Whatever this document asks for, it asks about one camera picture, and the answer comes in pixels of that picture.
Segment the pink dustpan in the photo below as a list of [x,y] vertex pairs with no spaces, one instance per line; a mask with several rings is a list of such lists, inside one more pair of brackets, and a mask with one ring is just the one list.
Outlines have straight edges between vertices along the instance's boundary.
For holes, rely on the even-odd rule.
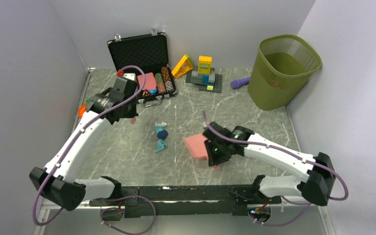
[[208,160],[208,153],[205,146],[207,138],[202,134],[196,134],[187,138],[184,138],[184,143],[191,155],[195,160]]

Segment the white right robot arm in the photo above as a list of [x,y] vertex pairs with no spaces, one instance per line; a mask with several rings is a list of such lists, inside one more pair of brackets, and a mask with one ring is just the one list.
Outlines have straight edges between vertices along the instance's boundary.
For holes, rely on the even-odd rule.
[[288,176],[258,175],[250,191],[256,203],[278,196],[299,196],[317,206],[326,206],[335,183],[334,167],[329,155],[314,156],[291,150],[269,141],[260,134],[236,126],[232,131],[211,122],[202,133],[209,166],[227,162],[233,155],[265,161],[282,168]]

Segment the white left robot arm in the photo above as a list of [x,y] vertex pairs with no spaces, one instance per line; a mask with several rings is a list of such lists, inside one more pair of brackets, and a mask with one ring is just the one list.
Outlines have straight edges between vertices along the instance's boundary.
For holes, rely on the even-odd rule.
[[92,180],[80,180],[77,176],[103,134],[120,119],[138,115],[135,100],[104,113],[132,96],[138,87],[136,75],[125,73],[116,78],[112,87],[94,95],[81,107],[80,122],[68,141],[44,168],[34,167],[29,174],[36,189],[43,186],[42,197],[68,211],[85,200],[102,198],[110,206],[120,201],[123,194],[119,181],[108,176]]

